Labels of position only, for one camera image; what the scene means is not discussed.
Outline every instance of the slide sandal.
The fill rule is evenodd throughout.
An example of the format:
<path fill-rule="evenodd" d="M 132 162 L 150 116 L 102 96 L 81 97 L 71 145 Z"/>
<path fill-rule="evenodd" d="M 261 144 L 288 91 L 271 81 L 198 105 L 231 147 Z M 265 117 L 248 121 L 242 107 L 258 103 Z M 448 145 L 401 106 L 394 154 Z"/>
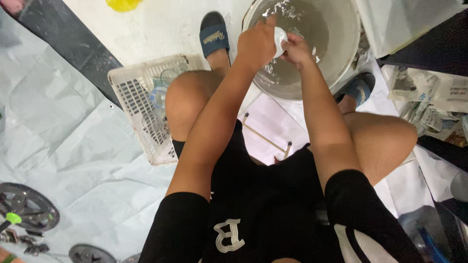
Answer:
<path fill-rule="evenodd" d="M 375 86 L 375 77 L 372 73 L 359 73 L 352 78 L 346 85 L 335 95 L 336 103 L 340 103 L 345 95 L 349 95 L 356 100 L 356 108 L 361 106 L 369 99 Z"/>
<path fill-rule="evenodd" d="M 226 48 L 229 55 L 226 24 L 220 13 L 213 11 L 205 15 L 200 26 L 200 43 L 205 58 L 220 48 Z"/>

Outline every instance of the leg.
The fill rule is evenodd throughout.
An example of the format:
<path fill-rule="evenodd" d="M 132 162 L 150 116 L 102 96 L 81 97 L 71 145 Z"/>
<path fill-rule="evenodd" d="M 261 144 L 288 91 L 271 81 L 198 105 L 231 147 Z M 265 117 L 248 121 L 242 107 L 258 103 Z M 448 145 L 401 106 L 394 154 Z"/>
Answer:
<path fill-rule="evenodd" d="M 374 186 L 408 157 L 417 141 L 416 131 L 398 117 L 355 112 L 356 102 L 348 95 L 338 106 L 364 174 Z"/>
<path fill-rule="evenodd" d="M 172 138 L 184 142 L 198 115 L 229 71 L 226 49 L 206 57 L 212 71 L 185 72 L 175 79 L 166 94 L 166 116 Z"/>

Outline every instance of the plastic crate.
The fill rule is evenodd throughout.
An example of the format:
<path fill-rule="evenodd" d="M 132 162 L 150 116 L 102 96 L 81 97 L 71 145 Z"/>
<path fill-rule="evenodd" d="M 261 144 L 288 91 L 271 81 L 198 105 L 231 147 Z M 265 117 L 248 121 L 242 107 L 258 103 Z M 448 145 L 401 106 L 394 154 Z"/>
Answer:
<path fill-rule="evenodd" d="M 113 69 L 109 82 L 137 134 L 141 148 L 152 165 L 177 162 L 164 108 L 155 108 L 148 94 L 154 89 L 153 77 L 186 63 L 189 71 L 203 70 L 199 55 L 177 54 L 145 63 Z"/>

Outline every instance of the yellow object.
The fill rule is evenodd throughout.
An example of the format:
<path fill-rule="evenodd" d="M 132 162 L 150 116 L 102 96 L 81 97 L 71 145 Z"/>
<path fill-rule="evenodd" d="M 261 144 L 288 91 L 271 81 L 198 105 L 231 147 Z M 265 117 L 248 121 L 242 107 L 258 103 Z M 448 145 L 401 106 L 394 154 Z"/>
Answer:
<path fill-rule="evenodd" d="M 142 0 L 106 0 L 106 4 L 117 12 L 127 12 L 137 8 Z"/>

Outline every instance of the water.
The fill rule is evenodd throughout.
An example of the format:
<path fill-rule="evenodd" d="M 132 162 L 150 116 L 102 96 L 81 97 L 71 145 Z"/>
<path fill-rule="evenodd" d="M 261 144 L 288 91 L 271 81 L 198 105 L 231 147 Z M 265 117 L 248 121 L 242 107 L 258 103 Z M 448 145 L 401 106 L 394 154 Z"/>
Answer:
<path fill-rule="evenodd" d="M 257 19 L 265 19 L 277 14 L 277 26 L 286 32 L 303 36 L 311 48 L 315 48 L 317 64 L 327 56 L 329 31 L 323 15 L 311 3 L 311 0 L 270 1 L 259 12 Z M 258 72 L 258 76 L 270 84 L 286 86 L 300 81 L 300 74 L 290 63 L 280 58 L 273 59 Z"/>

